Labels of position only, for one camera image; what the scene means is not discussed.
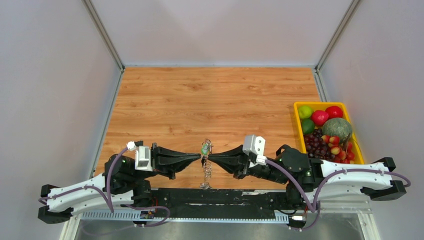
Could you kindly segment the red handled metal key organizer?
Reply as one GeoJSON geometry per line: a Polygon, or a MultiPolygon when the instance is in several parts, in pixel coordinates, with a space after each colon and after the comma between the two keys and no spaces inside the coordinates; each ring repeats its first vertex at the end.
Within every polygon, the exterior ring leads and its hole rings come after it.
{"type": "MultiPolygon", "coordinates": [[[[212,153],[212,147],[213,147],[212,142],[209,139],[206,138],[203,143],[210,144],[210,153],[209,154],[211,154],[212,153]]],[[[204,178],[203,178],[203,183],[200,184],[200,188],[203,189],[203,190],[207,190],[207,189],[211,188],[209,180],[212,177],[212,163],[208,160],[208,155],[202,155],[202,153],[201,153],[201,165],[202,165],[202,169],[203,169],[204,178]]]]}

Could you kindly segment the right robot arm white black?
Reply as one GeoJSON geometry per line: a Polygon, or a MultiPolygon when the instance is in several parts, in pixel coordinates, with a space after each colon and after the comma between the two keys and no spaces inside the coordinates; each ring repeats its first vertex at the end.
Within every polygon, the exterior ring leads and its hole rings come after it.
{"type": "Polygon", "coordinates": [[[283,145],[272,159],[253,146],[240,145],[226,152],[211,153],[208,160],[235,179],[253,176],[285,185],[285,201],[292,209],[353,194],[366,195],[372,201],[391,201],[402,197],[411,186],[409,179],[394,172],[396,166],[390,157],[355,165],[310,158],[283,145]]]}

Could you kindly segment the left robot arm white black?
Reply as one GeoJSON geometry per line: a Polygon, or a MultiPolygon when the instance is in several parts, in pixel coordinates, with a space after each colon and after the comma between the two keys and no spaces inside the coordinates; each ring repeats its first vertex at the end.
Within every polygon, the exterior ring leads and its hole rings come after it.
{"type": "Polygon", "coordinates": [[[148,178],[164,176],[170,180],[201,158],[143,141],[130,141],[104,165],[104,173],[66,187],[43,185],[37,217],[46,224],[59,224],[80,213],[106,207],[142,208],[147,212],[159,204],[148,178]]]}

